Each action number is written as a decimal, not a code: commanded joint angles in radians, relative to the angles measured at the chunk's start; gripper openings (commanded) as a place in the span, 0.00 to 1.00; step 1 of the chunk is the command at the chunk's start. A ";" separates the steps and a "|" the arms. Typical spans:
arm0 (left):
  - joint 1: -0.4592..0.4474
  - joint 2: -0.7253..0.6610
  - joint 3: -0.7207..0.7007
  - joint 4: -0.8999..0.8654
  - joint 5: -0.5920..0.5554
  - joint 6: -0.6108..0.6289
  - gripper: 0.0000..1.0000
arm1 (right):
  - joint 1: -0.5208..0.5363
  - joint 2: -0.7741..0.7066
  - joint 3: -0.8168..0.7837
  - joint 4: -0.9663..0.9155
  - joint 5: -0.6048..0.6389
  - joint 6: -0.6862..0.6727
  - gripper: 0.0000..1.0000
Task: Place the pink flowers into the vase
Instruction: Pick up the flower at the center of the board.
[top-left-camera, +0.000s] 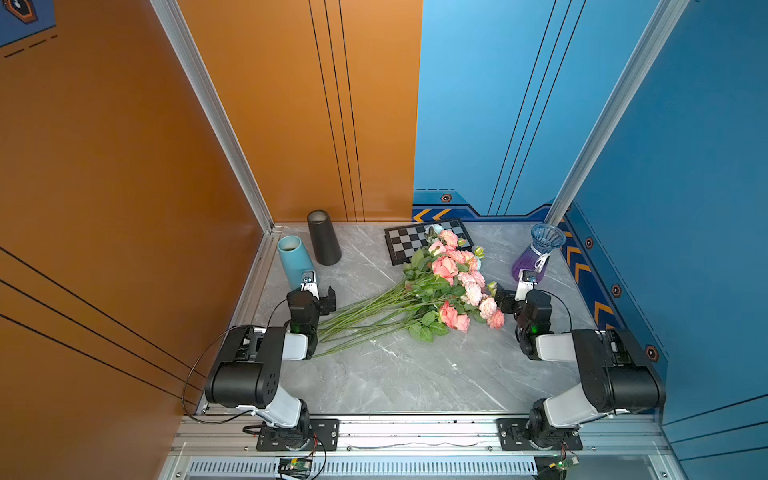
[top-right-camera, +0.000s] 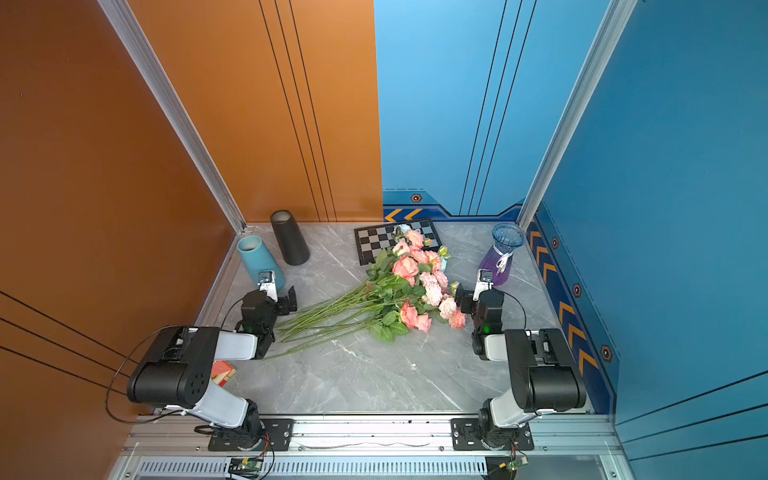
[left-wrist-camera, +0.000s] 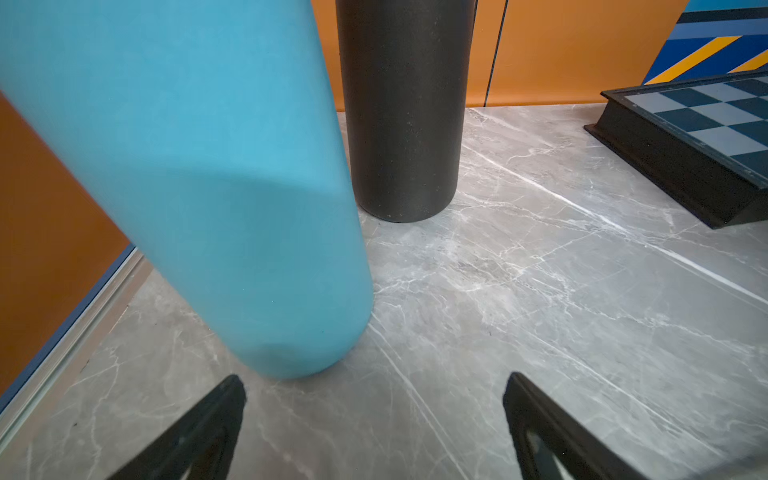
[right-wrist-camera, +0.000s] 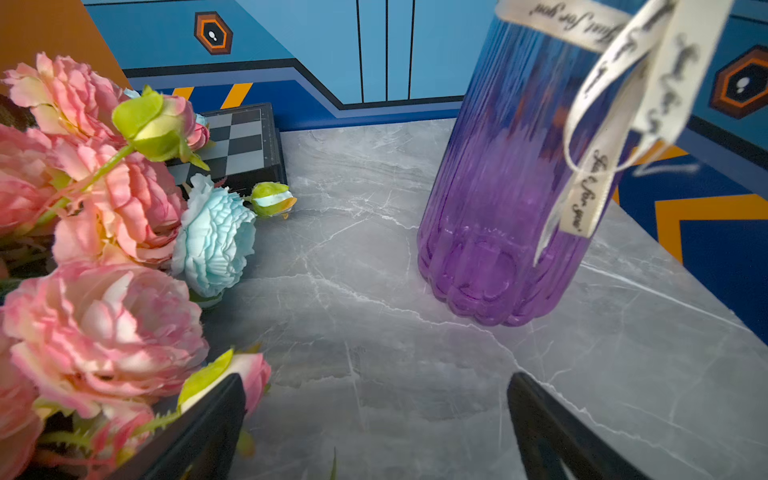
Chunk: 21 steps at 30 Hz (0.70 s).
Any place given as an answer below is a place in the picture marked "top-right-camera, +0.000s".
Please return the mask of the bunch of pink flowers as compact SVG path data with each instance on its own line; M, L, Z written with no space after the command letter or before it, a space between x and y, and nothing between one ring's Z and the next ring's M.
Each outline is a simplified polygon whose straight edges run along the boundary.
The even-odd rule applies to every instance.
M409 227L395 236L366 269L366 279L336 298L298 312L277 327L278 340L288 348L277 358L319 347L361 332L392 343L412 331L427 333L433 323L462 330L467 324L456 303L459 284L450 283L451 258L445 246L425 248L425 238Z

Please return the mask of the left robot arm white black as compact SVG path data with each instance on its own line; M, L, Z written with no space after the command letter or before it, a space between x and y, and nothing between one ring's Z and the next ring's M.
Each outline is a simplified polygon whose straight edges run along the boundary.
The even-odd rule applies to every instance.
M242 319L233 331L220 327L165 327L134 370L127 387L133 403L191 415L195 432L213 452L286 451L294 420L264 420L255 401L236 396L212 379L219 361L262 360L275 341L279 316L298 309L295 289L282 297L266 289L243 298Z

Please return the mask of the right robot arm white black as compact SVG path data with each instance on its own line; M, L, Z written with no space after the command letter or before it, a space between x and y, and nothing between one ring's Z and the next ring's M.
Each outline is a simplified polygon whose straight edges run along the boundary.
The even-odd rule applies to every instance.
M505 293L457 288L460 311L471 316L472 348L481 360L507 365L510 387L487 399L477 423L454 429L460 442L490 450L532 450L529 423L541 416L580 409L587 389L561 330L504 329Z

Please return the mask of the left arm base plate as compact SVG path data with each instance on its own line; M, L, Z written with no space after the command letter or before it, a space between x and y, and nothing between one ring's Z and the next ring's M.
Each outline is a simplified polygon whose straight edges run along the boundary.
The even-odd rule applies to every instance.
M248 436L233 429L214 428L208 450L211 452L285 452L289 449L295 420L262 418L261 434Z

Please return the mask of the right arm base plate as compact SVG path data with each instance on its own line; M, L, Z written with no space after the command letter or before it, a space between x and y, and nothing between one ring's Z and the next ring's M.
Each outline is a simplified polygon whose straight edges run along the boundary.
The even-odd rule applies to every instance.
M481 426L477 417L453 418L450 421L453 449L456 451L501 451L529 452L535 449L529 425L521 428L497 428L494 425Z

